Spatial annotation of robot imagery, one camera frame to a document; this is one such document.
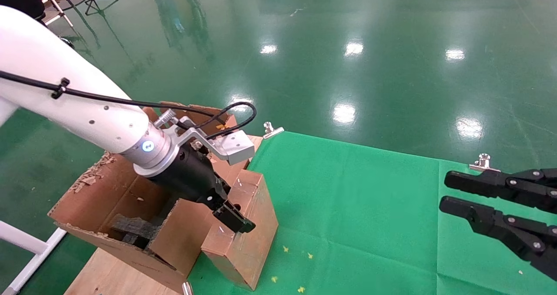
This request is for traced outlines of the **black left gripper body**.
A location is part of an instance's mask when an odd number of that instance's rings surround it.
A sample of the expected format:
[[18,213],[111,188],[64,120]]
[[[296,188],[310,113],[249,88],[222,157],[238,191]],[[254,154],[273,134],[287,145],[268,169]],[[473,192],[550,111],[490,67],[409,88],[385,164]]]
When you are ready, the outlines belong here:
[[148,180],[212,211],[225,204],[230,191],[227,182],[213,170],[210,160],[195,150],[178,150],[169,166]]

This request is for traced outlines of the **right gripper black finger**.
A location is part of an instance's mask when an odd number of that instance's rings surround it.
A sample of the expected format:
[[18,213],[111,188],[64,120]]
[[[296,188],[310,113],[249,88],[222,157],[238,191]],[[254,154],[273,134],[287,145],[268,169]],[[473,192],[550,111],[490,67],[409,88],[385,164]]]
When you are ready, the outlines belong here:
[[468,221],[474,233],[499,240],[518,258],[547,277],[557,279],[557,234],[555,225],[505,215],[484,204],[444,196],[440,211]]
[[555,168],[532,169],[513,174],[485,170],[478,175],[449,171],[444,184],[448,188],[488,198],[501,198],[545,212],[557,211]]

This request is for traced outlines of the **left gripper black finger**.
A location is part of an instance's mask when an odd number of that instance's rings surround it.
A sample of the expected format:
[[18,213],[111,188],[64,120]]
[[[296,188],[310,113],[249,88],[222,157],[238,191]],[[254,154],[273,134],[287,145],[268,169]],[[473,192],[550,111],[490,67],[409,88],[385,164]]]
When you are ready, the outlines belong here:
[[223,202],[223,205],[217,208],[213,215],[234,233],[249,233],[256,227],[254,222],[241,214],[238,204],[232,204],[229,201]]

